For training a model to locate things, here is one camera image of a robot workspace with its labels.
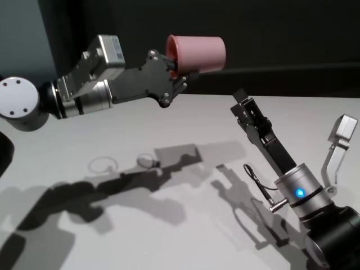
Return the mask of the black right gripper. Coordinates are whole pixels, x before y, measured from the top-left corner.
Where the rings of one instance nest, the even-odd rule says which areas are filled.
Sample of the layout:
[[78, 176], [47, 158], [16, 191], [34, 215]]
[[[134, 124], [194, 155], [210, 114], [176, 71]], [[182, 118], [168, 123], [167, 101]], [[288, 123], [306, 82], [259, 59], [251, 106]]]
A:
[[237, 123], [275, 173], [280, 177], [294, 169], [296, 162], [276, 137], [271, 122], [262, 114], [255, 100], [243, 89], [235, 92], [233, 97], [237, 104], [231, 107], [231, 112], [237, 118]]

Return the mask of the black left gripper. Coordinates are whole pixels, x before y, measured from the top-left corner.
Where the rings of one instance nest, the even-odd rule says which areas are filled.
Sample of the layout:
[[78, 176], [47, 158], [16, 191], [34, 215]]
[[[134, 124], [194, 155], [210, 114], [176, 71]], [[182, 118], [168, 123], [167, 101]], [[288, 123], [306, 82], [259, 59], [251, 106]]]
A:
[[199, 77], [198, 72], [190, 72], [173, 79], [172, 72], [177, 69], [176, 59], [162, 55], [157, 50], [149, 51], [143, 66], [126, 69], [111, 80], [112, 103], [115, 105], [149, 97], [160, 107], [168, 107]]

